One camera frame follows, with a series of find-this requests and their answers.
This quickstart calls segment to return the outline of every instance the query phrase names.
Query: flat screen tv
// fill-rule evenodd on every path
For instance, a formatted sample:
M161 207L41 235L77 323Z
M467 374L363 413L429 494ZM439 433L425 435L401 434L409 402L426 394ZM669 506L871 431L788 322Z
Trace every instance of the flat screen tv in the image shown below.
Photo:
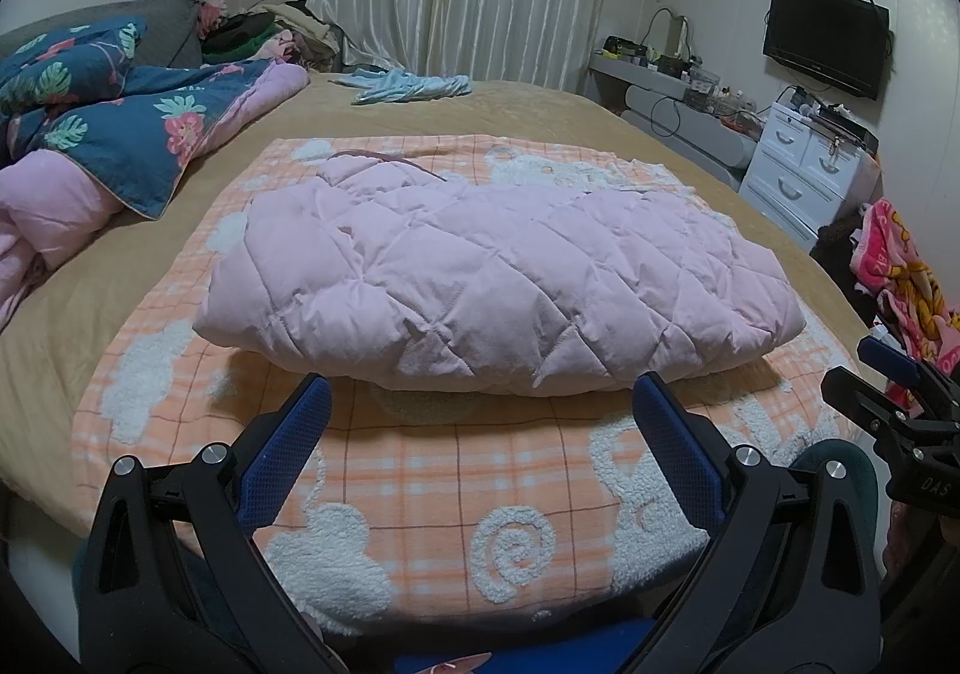
M763 53L877 100L890 38L890 11L869 0L770 0Z

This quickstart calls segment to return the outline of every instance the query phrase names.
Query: black clamp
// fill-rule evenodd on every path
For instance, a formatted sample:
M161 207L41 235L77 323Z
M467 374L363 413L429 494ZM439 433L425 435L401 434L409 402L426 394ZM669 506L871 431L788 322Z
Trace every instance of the black clamp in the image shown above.
M328 382L304 378L282 409L189 463L117 460L80 583L80 659L97 674L347 674L301 618L251 534L277 517L329 422ZM174 521L193 525L242 636L212 629L181 559Z
M771 465L731 447L656 374L634 419L707 549L617 674L863 674L880 657L872 542L839 461Z
M960 387L933 364L919 362L868 336L859 358L907 389L922 413L907 412L845 368L827 372L824 401L875 438L890 467L887 495L942 516L960 517Z

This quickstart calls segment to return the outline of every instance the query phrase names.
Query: tan bedsheet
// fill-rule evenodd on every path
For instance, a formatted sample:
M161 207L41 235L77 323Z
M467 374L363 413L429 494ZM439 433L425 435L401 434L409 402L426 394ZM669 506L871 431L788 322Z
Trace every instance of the tan bedsheet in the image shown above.
M800 296L856 352L861 321L827 275L772 223L696 165L582 97L509 82L409 105L349 105L354 89L313 83L197 163L155 223L126 212L18 309L0 334L0 477L60 523L75 511L70 431L104 349L160 280L210 204L272 139L493 134L570 143L662 163L744 236L774 249Z

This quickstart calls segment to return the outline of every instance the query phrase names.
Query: pink quilted jacket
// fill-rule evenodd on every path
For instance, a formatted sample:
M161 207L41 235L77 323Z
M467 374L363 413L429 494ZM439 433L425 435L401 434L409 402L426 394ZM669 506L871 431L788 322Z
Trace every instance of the pink quilted jacket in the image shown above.
M290 371L525 396L724 371L802 329L774 254L682 196L360 155L253 199L195 323Z

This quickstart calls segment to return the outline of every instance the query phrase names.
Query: blue gripper pad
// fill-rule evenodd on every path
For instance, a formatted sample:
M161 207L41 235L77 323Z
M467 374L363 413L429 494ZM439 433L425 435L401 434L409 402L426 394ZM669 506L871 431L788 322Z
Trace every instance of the blue gripper pad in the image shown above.
M274 524L280 507L330 422L332 409L330 385L323 377L314 377L253 458L240 482L237 509L237 520L245 535L249 537L256 529Z
M908 390L920 386L920 369L917 361L888 347L880 339L867 336L856 348L856 356L875 371Z
M648 374L634 385L634 420L664 472L683 515L695 528L716 535L726 514L723 479L675 408Z

